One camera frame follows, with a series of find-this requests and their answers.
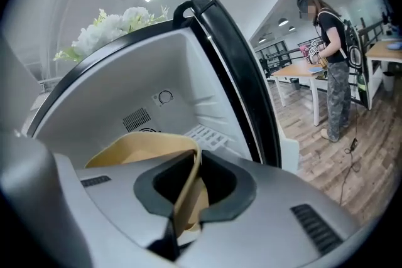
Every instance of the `black t-shirt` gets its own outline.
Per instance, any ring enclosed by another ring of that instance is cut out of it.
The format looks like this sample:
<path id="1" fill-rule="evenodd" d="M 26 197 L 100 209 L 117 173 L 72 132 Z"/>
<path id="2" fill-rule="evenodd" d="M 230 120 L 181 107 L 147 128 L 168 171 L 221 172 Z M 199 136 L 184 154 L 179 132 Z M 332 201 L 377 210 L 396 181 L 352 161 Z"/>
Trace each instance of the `black t-shirt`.
<path id="1" fill-rule="evenodd" d="M 321 26 L 321 38 L 325 43 L 325 46 L 328 46 L 330 43 L 330 40 L 327 35 L 328 29 L 336 27 L 339 34 L 340 43 L 342 45 L 342 49 L 344 50 L 344 53 L 347 53 L 344 24 L 342 24 L 342 22 L 340 22 L 339 19 L 337 19 L 336 17 L 332 16 L 329 13 L 321 13 L 318 22 L 320 23 Z M 340 51 L 337 51 L 335 54 L 327 57 L 327 60 L 329 63 L 338 63 L 344 61 L 345 58 L 342 56 Z"/>

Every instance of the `table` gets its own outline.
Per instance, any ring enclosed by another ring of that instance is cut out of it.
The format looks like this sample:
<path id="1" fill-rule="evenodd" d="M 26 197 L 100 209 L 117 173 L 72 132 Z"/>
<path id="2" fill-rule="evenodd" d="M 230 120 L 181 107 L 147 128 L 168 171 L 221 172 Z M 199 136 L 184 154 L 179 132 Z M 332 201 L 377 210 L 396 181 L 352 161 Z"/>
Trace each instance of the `table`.
<path id="1" fill-rule="evenodd" d="M 402 50 L 389 50 L 387 48 L 388 44 L 395 43 L 395 41 L 378 41 L 367 53 L 367 67 L 369 72 L 369 110 L 372 107 L 372 99 L 377 92 L 381 80 L 382 72 L 378 76 L 374 76 L 374 71 L 372 69 L 372 62 L 374 60 L 382 62 L 395 62 L 402 63 Z"/>
<path id="2" fill-rule="evenodd" d="M 295 62 L 291 65 L 288 65 L 277 72 L 272 74 L 272 77 L 275 79 L 276 87 L 278 88 L 279 96 L 281 98 L 282 106 L 286 106 L 285 100 L 283 98 L 283 94 L 281 91 L 280 83 L 278 77 L 295 77 L 295 78 L 308 78 L 310 80 L 310 88 L 313 94 L 313 109 L 314 109 L 314 125 L 318 126 L 320 120 L 320 112 L 318 109 L 318 91 L 317 84 L 315 83 L 315 79 L 317 76 L 324 73 L 324 71 L 318 73 L 310 73 L 308 70 L 313 67 L 322 67 L 320 64 L 311 65 L 307 63 L 306 60 L 301 60 L 299 62 Z"/>

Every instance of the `backpack strap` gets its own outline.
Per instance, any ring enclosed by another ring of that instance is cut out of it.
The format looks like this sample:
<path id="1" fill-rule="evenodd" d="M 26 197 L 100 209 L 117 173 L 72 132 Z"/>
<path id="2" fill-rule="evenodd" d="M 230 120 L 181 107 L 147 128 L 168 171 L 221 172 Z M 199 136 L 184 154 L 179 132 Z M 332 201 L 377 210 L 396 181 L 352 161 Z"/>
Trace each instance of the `backpack strap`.
<path id="1" fill-rule="evenodd" d="M 342 23 L 342 25 L 344 25 L 344 27 L 345 27 L 345 23 L 344 23 L 336 14 L 333 14 L 333 13 L 331 13 L 330 11 L 326 11 L 326 10 L 322 10 L 322 11 L 320 11 L 320 12 L 318 13 L 318 16 L 317 16 L 317 20 L 318 20 L 318 21 L 320 21 L 320 15 L 321 15 L 322 13 L 327 13 L 327 14 L 330 14 L 331 16 L 337 18 L 337 19 Z M 339 48 L 339 51 L 340 51 L 340 53 L 342 54 L 342 56 L 347 60 L 347 55 L 345 54 L 345 51 L 344 51 L 344 49 L 342 48 L 342 46 Z"/>

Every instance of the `black backpack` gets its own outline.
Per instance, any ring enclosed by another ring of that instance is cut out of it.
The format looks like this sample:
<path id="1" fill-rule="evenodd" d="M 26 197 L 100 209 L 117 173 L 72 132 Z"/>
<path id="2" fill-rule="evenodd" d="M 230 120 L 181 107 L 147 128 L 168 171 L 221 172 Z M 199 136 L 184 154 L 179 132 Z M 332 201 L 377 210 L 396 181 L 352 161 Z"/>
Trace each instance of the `black backpack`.
<path id="1" fill-rule="evenodd" d="M 357 30 L 353 27 L 352 23 L 349 20 L 342 21 L 337 15 L 331 13 L 330 11 L 322 10 L 318 14 L 318 21 L 320 20 L 320 15 L 322 13 L 327 13 L 337 18 L 343 25 L 345 31 L 345 39 L 347 46 L 347 53 L 344 52 L 342 47 L 340 48 L 340 52 L 342 56 L 346 59 L 348 65 L 352 68 L 362 70 L 362 45 L 360 42 L 359 35 L 357 34 Z"/>

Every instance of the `person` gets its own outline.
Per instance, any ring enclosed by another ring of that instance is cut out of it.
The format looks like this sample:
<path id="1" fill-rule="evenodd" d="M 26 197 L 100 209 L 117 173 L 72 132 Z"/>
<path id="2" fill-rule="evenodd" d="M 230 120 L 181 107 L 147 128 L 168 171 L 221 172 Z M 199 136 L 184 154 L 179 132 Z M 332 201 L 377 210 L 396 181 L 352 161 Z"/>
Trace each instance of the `person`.
<path id="1" fill-rule="evenodd" d="M 340 15 L 323 0 L 297 0 L 297 6 L 301 18 L 310 19 L 315 27 L 321 27 L 321 38 L 325 43 L 325 49 L 318 55 L 312 56 L 312 64 L 317 64 L 323 58 L 328 61 L 329 126 L 321 130 L 321 136 L 329 141 L 337 142 L 340 129 L 349 125 L 351 102 L 349 66 L 343 55 L 347 52 L 344 25 L 337 19 Z"/>

